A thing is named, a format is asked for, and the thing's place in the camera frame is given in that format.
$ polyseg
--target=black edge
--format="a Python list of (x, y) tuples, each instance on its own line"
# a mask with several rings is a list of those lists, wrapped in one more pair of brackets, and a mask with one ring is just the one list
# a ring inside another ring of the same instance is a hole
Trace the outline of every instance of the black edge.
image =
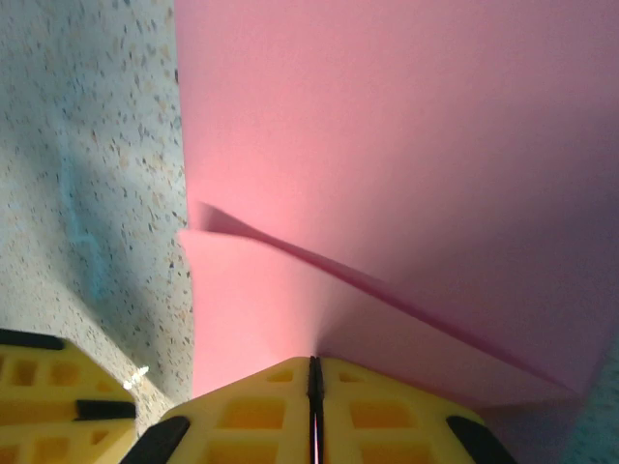
[(308, 398), (309, 398), (309, 462), (323, 464), (324, 456), (324, 412), (322, 401), (325, 397), (320, 358), (309, 358)]
[(449, 416), (447, 424), (475, 464), (516, 464), (486, 426), (461, 416)]
[(135, 405), (130, 401), (78, 399), (75, 402), (75, 408), (77, 409), (75, 421), (135, 419)]
[(174, 416), (156, 423), (140, 437), (120, 464), (165, 464), (190, 428), (190, 420)]
[(23, 346), (40, 350), (60, 351), (65, 348), (62, 338), (43, 333), (30, 333), (0, 329), (0, 345)]

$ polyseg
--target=pink paper sheet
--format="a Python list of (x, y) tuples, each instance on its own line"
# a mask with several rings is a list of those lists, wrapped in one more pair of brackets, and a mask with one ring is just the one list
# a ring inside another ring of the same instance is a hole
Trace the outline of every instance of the pink paper sheet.
[[(190, 232), (196, 393), (326, 334), (378, 367), (340, 322), (354, 311), (386, 333), (432, 323), (427, 358), (380, 359), (419, 385), (494, 406), (586, 393), (619, 323), (617, 2), (177, 0), (176, 19), (190, 227), (214, 205), (410, 302)], [(441, 378), (443, 338), (521, 394)]]

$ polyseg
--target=terrazzo floor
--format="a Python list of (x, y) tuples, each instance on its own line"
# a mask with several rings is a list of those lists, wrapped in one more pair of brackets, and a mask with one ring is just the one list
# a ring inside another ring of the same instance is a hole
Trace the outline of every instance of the terrazzo floor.
[[(0, 327), (131, 382), (141, 432), (192, 377), (173, 3), (0, 0), (0, 60)], [(615, 344), (566, 464), (619, 462), (618, 405)]]

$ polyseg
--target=black strip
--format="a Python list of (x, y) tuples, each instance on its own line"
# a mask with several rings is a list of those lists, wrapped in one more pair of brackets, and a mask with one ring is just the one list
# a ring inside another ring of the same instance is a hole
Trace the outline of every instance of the black strip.
[(43, 333), (30, 333), (0, 329), (0, 345), (23, 346), (40, 350), (59, 351), (65, 348), (62, 338)]
[(130, 401), (78, 399), (75, 402), (77, 418), (74, 421), (108, 421), (135, 419), (135, 405)]
[(516, 464), (516, 461), (487, 427), (460, 416), (448, 417), (447, 424), (475, 464)]
[(156, 423), (146, 430), (120, 464), (165, 464), (189, 428), (190, 421), (183, 416)]
[(322, 400), (325, 397), (320, 358), (309, 358), (308, 398), (309, 398), (309, 462), (316, 462), (314, 444), (318, 448), (318, 464), (323, 464), (324, 456), (324, 412)]

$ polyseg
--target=speckled floor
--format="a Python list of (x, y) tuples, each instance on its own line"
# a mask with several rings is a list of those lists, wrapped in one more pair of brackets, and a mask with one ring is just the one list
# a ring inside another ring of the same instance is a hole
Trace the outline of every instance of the speckled floor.
[[(0, 0), (0, 60), (0, 327), (147, 365), (142, 431), (192, 374), (172, 0)], [(619, 462), (619, 344), (565, 462)]]

